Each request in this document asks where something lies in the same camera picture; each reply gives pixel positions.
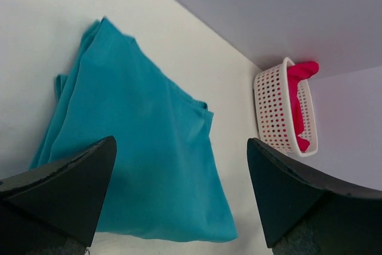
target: white surface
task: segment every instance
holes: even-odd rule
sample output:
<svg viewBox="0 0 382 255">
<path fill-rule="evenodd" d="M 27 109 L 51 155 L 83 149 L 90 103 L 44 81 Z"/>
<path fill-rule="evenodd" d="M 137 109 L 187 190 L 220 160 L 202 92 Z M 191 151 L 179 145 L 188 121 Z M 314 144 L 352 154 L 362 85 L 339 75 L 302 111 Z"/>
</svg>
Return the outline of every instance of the white surface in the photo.
<svg viewBox="0 0 382 255">
<path fill-rule="evenodd" d="M 179 0 L 261 68 L 317 60 L 318 77 L 381 65 L 381 0 Z"/>
<path fill-rule="evenodd" d="M 287 68 L 294 65 L 291 59 L 285 58 L 281 64 L 257 74 L 254 97 L 258 135 L 274 149 L 305 157 L 317 152 L 315 112 L 308 81 L 301 81 L 297 97 L 301 106 L 304 132 L 300 137 L 310 142 L 309 148 L 302 152 L 294 131 L 288 87 Z"/>
<path fill-rule="evenodd" d="M 309 82 L 319 149 L 306 164 L 382 190 L 382 67 Z"/>
<path fill-rule="evenodd" d="M 215 112 L 211 139 L 239 239 L 179 244 L 98 234 L 92 255 L 271 254 L 249 177 L 258 69 L 174 0 L 0 0 L 0 178 L 27 169 L 55 100 L 53 79 L 70 69 L 82 32 L 107 15 L 134 35 L 176 83 Z"/>
</svg>

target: basket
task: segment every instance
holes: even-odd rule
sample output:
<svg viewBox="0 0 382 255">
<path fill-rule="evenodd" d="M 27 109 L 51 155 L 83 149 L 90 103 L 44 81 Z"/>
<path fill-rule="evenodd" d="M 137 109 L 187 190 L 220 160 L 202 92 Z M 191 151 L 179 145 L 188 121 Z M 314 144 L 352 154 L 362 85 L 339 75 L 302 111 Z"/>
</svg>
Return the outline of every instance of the basket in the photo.
<svg viewBox="0 0 382 255">
<path fill-rule="evenodd" d="M 317 130 L 312 97 L 307 80 L 298 85 L 298 99 L 304 121 L 300 135 L 310 142 L 302 152 L 297 144 L 289 97 L 287 68 L 295 65 L 285 58 L 282 64 L 259 73 L 254 81 L 254 98 L 259 138 L 283 153 L 310 156 L 317 152 Z"/>
</svg>

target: black object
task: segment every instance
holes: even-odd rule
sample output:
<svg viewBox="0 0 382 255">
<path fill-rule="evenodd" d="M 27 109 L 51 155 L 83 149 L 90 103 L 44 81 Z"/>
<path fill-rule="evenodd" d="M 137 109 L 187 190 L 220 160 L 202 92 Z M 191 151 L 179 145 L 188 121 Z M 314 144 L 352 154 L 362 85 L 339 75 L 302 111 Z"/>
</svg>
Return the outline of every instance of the black object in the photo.
<svg viewBox="0 0 382 255">
<path fill-rule="evenodd" d="M 247 157 L 274 254 L 382 254 L 382 191 L 336 179 L 258 139 L 248 140 Z"/>
<path fill-rule="evenodd" d="M 115 139 L 106 137 L 71 158 L 0 181 L 0 254 L 83 255 L 115 156 Z"/>
</svg>

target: teal towel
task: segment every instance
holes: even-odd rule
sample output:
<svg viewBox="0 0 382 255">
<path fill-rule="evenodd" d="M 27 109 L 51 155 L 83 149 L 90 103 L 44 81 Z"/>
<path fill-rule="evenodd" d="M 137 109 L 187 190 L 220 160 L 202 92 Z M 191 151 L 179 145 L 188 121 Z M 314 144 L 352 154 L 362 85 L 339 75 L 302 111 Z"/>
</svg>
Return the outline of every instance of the teal towel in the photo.
<svg viewBox="0 0 382 255">
<path fill-rule="evenodd" d="M 108 19 L 96 21 L 70 74 L 57 77 L 56 96 L 31 168 L 106 136 L 117 141 L 97 231 L 181 242 L 237 237 L 212 154 L 212 113 L 169 80 L 134 38 Z"/>
</svg>

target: red fabric in basket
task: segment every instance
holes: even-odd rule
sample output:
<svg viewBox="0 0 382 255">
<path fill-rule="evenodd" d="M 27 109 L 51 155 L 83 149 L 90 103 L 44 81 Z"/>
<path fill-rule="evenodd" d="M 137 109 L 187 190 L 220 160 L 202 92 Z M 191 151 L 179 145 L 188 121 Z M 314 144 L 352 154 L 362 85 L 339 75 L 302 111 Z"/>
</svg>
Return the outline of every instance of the red fabric in basket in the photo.
<svg viewBox="0 0 382 255">
<path fill-rule="evenodd" d="M 294 124 L 294 132 L 296 133 L 297 144 L 302 152 L 308 150 L 310 142 L 302 139 L 299 135 L 304 131 L 303 113 L 301 112 L 300 101 L 298 100 L 298 83 L 302 80 L 309 79 L 317 74 L 319 65 L 317 62 L 309 61 L 298 63 L 288 68 L 286 74 L 288 76 L 289 96 L 291 99 L 292 117 Z"/>
</svg>

